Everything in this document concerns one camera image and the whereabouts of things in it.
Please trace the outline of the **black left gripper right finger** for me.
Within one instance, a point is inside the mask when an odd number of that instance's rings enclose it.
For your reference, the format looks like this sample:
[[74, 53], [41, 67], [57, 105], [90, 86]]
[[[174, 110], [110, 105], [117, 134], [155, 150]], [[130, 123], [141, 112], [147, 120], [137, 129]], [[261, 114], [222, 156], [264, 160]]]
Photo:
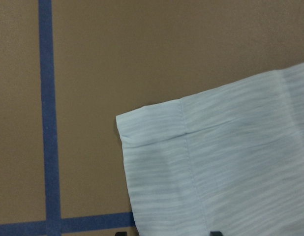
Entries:
[[221, 232], [220, 231], [211, 231], [210, 236], [221, 236]]

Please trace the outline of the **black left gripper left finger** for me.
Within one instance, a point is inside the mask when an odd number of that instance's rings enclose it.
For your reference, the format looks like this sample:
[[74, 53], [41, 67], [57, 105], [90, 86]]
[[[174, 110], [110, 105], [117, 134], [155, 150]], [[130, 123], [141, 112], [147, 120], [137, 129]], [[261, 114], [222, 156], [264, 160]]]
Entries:
[[127, 236], [127, 232], [116, 232], [116, 236]]

